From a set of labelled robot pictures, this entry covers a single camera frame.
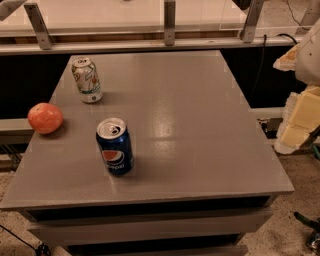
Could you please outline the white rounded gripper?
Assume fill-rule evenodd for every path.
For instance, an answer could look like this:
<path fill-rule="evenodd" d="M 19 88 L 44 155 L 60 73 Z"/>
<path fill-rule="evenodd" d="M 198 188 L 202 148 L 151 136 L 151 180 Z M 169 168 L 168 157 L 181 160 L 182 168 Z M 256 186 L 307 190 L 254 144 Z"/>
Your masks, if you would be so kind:
<path fill-rule="evenodd" d="M 283 121 L 277 131 L 275 151 L 291 154 L 320 126 L 320 21 L 307 32 L 299 45 L 278 58 L 273 67 L 280 71 L 295 70 L 296 79 L 309 85 L 301 93 L 289 95 Z"/>

